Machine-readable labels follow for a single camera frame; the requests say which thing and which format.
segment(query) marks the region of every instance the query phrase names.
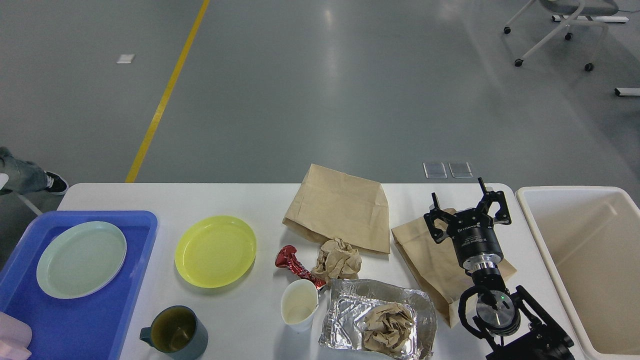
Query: crumpled brown paper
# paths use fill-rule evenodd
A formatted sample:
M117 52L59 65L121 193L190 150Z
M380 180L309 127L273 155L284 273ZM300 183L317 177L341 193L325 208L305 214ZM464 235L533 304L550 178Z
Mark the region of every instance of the crumpled brown paper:
M316 267L311 274L329 282L330 279L357 279L362 258L358 249L340 238L329 240L320 247Z
M311 164L282 223L310 241L390 252L389 205L376 181Z
M409 310L400 304L376 306L365 315L367 329L362 345L383 354L399 352L409 338L413 320Z
M455 209L444 211L450 214L456 212ZM434 224L441 230L447 229L447 224L441 220L435 220ZM442 314L447 324L454 327L460 321L460 295L474 283L458 265L451 239L447 238L436 244L422 217L391 229L391 233L420 288L429 294L436 310ZM516 273L516 269L506 259L498 267L505 281ZM473 309L474 306L467 306L467 311Z

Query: white bin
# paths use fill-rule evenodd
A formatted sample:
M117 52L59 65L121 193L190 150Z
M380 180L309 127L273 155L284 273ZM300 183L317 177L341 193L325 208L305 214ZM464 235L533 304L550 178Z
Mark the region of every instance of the white bin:
M585 354L640 360L640 210L622 189L521 188L516 197Z

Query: red candy wrapper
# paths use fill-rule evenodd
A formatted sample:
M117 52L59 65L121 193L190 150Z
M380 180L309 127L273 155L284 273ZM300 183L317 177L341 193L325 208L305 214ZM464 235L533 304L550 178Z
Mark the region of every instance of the red candy wrapper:
M292 273L296 274L300 277L300 279L307 279L315 284L316 289L320 290L324 288L326 285L326 281L322 279L318 279L317 277L311 275L309 270L305 269L304 266L296 259L296 249L293 245L287 245L280 250L278 256L276 257L276 266L278 268L285 268L291 270Z

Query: sneaker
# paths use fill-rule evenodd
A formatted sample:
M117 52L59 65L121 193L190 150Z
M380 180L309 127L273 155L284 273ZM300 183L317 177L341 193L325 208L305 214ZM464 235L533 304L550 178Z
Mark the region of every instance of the sneaker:
M45 173L47 174L47 187L44 190L53 195L64 195L69 189L66 180L54 172L45 171Z

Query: pink object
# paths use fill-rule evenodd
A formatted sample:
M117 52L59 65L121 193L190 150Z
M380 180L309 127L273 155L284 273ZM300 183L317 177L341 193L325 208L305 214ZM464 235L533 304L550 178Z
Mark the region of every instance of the pink object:
M26 360L31 356L31 328L24 322L0 312L0 360Z
M300 279L306 279L314 283L316 289L320 290L324 288L326 282L322 279L318 279L317 277L311 275L309 270L305 269L304 266L296 259L295 253L298 250L293 245L286 245L280 250L278 256L276 257L276 266L278 268L285 268L291 270L292 273L296 274L300 277Z
M31 352L9 339L0 340L0 360L27 360Z

